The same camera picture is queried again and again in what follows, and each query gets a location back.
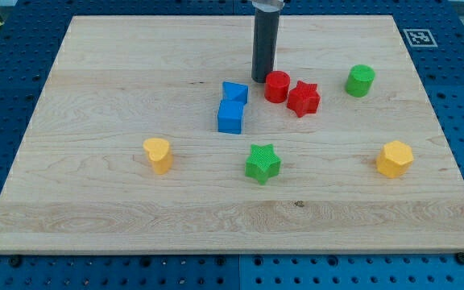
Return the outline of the dark grey cylindrical pointer rod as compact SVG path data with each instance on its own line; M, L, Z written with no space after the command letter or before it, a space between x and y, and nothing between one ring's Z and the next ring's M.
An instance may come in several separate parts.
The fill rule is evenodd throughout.
M279 11L255 9L251 78L257 83L265 83L273 71L279 20Z

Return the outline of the silver tool mount collar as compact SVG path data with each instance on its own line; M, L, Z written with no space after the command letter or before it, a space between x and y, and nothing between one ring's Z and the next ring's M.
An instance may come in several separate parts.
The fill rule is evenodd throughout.
M284 7L284 0L251 0L254 8L263 12L277 12Z

